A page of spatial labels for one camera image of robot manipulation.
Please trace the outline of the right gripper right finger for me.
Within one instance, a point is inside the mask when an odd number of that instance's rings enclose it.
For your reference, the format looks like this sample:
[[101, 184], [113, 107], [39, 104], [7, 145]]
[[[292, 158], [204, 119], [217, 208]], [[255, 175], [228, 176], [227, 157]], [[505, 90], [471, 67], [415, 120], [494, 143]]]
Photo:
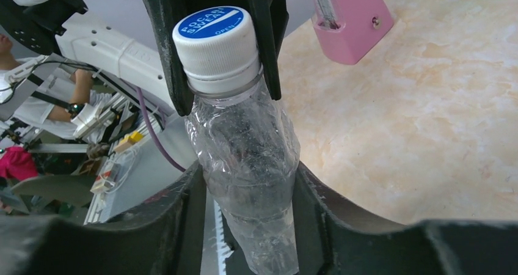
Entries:
[[293, 194], [301, 274], [516, 274], [517, 222], [402, 225], [351, 202], [304, 164]]

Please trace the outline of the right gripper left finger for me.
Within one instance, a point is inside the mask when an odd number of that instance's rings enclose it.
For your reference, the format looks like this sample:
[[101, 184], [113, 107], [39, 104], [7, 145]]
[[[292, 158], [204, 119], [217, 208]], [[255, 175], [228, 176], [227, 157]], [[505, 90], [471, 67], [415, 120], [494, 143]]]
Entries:
[[206, 188], [194, 163], [169, 187], [104, 223], [1, 218], [2, 274], [198, 274]]

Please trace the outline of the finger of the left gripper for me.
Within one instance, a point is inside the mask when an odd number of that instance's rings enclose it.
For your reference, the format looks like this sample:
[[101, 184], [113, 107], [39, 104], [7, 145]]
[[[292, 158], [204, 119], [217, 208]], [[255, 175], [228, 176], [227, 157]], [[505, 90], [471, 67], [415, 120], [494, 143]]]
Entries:
[[289, 20], [286, 0], [247, 0], [252, 16], [264, 78], [273, 100], [282, 97], [278, 56]]
[[187, 15], [185, 0], [142, 0], [150, 17], [158, 46], [167, 92], [180, 116], [191, 113], [194, 94], [178, 56], [172, 32], [175, 25]]

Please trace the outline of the clear bottle blue-white cap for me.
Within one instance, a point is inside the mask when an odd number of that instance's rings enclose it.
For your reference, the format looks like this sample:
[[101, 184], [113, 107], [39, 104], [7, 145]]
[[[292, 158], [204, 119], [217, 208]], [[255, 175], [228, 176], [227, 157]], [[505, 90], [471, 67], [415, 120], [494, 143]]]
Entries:
[[186, 129], [207, 188], [255, 274], [296, 274], [292, 196], [300, 145], [270, 97], [250, 14], [216, 6], [173, 29], [194, 93]]

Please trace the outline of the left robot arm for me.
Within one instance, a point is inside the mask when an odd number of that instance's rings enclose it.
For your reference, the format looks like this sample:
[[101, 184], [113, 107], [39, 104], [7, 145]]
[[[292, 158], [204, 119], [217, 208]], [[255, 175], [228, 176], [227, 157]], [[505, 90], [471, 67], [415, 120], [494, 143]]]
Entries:
[[236, 91], [238, 69], [226, 71], [225, 60], [243, 59], [247, 50], [259, 58], [270, 98], [281, 98], [277, 58], [286, 0], [142, 1], [157, 50], [113, 30], [83, 0], [1, 0], [1, 25], [33, 52], [111, 73], [181, 116], [191, 112], [195, 94]]

